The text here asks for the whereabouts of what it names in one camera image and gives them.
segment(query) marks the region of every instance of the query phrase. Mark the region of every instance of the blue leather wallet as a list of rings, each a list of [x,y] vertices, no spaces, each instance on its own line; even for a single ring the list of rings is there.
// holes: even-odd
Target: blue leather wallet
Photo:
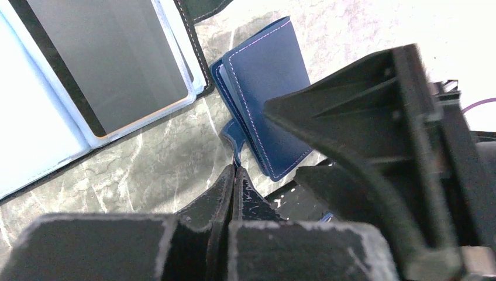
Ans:
[[[267,100],[310,85],[289,17],[279,19],[211,66],[213,80],[233,119],[222,130],[230,140],[235,163],[245,141],[262,172],[278,181],[312,150],[266,119]]]

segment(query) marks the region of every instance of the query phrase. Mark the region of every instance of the purple cable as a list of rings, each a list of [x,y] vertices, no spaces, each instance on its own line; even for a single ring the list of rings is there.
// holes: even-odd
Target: purple cable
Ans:
[[[461,111],[461,113],[465,114],[467,111],[471,110],[472,108],[478,107],[479,105],[488,104],[489,102],[496,102],[496,98],[488,98],[486,100],[478,101],[474,104],[469,105],[468,107],[465,107]]]

